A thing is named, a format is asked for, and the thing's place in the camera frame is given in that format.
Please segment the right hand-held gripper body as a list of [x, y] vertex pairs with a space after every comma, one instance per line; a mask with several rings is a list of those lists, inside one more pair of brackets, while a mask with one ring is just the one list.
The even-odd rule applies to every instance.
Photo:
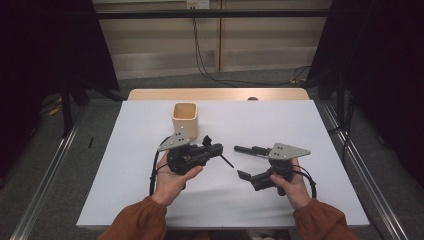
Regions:
[[256, 191], [264, 190], [270, 187], [275, 187], [270, 176], [277, 174], [282, 176], [286, 181], [290, 182], [295, 173], [293, 169], [292, 159], [310, 154], [309, 150], [282, 144], [275, 143], [268, 156], [264, 156], [270, 163], [270, 168], [264, 173], [251, 176], [250, 183]]

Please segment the wooden table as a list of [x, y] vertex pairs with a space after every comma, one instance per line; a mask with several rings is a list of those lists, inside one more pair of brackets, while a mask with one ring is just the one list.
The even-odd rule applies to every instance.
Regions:
[[134, 89], [129, 100], [309, 100], [302, 88], [169, 88]]

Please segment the white table mat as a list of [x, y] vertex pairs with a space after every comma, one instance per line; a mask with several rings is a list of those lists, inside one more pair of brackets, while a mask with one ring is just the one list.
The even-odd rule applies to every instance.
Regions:
[[[200, 137], [224, 147], [231, 168], [211, 159], [169, 206], [171, 229], [285, 228], [294, 224], [288, 200], [275, 188], [256, 191], [237, 171], [258, 174], [266, 159], [237, 153], [234, 146], [270, 148], [283, 143], [310, 151], [300, 158], [316, 183], [320, 201], [341, 210], [351, 226], [368, 220], [339, 160], [317, 108], [311, 100], [200, 101]], [[154, 155], [172, 134], [171, 101], [126, 101], [77, 221], [82, 228], [109, 226], [127, 205], [149, 193]]]

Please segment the black horizontal bar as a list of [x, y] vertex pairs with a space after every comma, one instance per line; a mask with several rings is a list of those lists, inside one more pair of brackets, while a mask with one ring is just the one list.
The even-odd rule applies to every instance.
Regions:
[[165, 19], [165, 18], [249, 18], [249, 17], [327, 17], [330, 10], [262, 9], [262, 10], [152, 10], [152, 11], [97, 11], [99, 19]]

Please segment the beige square cup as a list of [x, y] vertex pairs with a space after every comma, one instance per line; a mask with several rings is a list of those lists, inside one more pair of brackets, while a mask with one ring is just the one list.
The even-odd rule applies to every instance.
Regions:
[[198, 136], [198, 107], [195, 103], [176, 103], [173, 108], [172, 121], [175, 130], [184, 129], [189, 138]]

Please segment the black metal stand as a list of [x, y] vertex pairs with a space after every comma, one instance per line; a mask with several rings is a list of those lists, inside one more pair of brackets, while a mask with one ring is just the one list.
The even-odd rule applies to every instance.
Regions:
[[63, 137], [66, 138], [73, 126], [70, 92], [66, 80], [63, 80], [61, 84], [61, 99], [64, 121]]

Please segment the black curtain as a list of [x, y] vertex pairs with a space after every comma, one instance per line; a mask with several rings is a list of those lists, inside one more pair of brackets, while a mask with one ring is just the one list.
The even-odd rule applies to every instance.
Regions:
[[424, 188], [424, 0], [332, 0], [307, 77], [341, 83]]
[[0, 178], [40, 118], [46, 96], [119, 89], [93, 0], [0, 0]]

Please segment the person's left hand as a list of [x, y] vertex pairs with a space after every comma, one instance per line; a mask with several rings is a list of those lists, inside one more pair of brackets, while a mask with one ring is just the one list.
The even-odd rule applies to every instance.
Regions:
[[162, 157], [157, 167], [156, 188], [151, 198], [163, 206], [171, 205], [181, 193], [185, 184], [203, 170], [202, 166], [196, 166], [185, 175], [178, 175], [170, 170], [167, 155]]

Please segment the white wall socket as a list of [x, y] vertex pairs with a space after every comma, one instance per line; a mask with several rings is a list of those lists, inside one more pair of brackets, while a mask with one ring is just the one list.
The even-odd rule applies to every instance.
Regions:
[[190, 10], [209, 9], [210, 0], [186, 0], [186, 8]]

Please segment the person's right hand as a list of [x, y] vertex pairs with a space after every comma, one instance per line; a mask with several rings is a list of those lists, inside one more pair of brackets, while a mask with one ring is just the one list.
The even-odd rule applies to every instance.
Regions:
[[306, 189], [303, 176], [298, 173], [300, 170], [298, 159], [292, 159], [292, 164], [295, 173], [290, 182], [277, 174], [272, 174], [270, 179], [274, 184], [281, 187], [286, 192], [290, 205], [297, 211], [305, 207], [311, 201], [311, 197]]

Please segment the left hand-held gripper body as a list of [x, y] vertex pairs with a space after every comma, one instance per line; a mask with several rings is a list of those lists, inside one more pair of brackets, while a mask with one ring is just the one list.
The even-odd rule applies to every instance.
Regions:
[[167, 151], [167, 161], [170, 170], [178, 175], [185, 175], [196, 166], [205, 166], [214, 158], [210, 146], [192, 144], [186, 131], [177, 131], [168, 137], [158, 147], [159, 151]]

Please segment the metal floor rail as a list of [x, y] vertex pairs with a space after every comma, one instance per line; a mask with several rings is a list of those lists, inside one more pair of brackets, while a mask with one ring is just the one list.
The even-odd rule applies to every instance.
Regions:
[[367, 195], [372, 201], [374, 208], [378, 212], [378, 215], [384, 224], [384, 229], [389, 234], [389, 238], [384, 236], [383, 232], [375, 223], [373, 223], [374, 229], [378, 232], [382, 240], [409, 240], [399, 218], [382, 194], [382, 191], [374, 180], [356, 145], [352, 141], [348, 132], [343, 130], [341, 124], [338, 122], [336, 110], [329, 103], [325, 103], [323, 108], [331, 123], [331, 132], [335, 133], [341, 142], [342, 165], [345, 165], [346, 159], [349, 159], [356, 174], [361, 180], [362, 185], [366, 189]]
[[9, 240], [27, 240], [29, 238], [42, 207], [45, 204], [46, 198], [51, 191], [58, 171], [60, 170], [61, 165], [74, 141], [85, 113], [86, 107], [80, 107], [75, 122], [71, 125], [69, 132], [61, 139], [49, 167], [47, 168], [36, 192], [33, 194], [30, 203], [27, 205]]

